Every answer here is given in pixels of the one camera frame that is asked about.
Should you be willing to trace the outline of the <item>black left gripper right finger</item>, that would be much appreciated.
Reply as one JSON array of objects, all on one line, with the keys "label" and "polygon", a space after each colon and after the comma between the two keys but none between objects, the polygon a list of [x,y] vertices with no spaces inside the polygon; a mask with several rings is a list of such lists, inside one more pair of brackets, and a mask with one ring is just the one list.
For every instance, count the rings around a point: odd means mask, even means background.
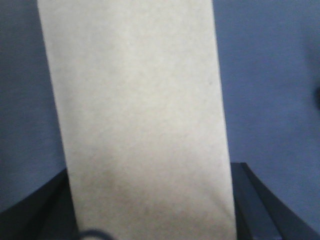
[{"label": "black left gripper right finger", "polygon": [[231,164],[238,240],[318,240],[320,234],[290,210],[245,162]]}]

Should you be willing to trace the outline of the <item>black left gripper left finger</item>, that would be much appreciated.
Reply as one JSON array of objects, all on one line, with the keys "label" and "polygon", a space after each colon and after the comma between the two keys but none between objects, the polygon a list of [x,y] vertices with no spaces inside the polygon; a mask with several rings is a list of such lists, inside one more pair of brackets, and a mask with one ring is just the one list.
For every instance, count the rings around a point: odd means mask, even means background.
[{"label": "black left gripper left finger", "polygon": [[2,240],[71,240],[76,231],[77,223],[66,170],[0,213]]}]

